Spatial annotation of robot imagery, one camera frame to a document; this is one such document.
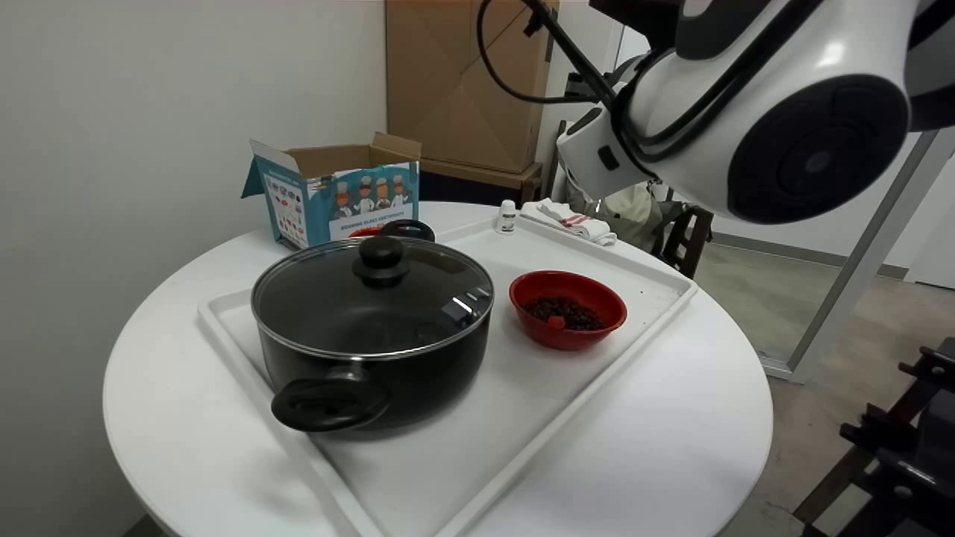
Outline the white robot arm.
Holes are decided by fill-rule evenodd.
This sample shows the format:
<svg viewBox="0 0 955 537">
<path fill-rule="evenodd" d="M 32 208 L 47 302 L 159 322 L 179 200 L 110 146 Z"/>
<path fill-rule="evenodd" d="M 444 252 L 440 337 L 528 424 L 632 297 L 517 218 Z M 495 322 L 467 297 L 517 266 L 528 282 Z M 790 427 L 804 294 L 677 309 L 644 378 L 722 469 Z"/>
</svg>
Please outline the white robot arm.
<svg viewBox="0 0 955 537">
<path fill-rule="evenodd" d="M 750 222 L 826 214 L 952 121 L 955 0 L 590 0 L 650 40 L 558 137 L 595 196 L 664 181 Z"/>
</svg>

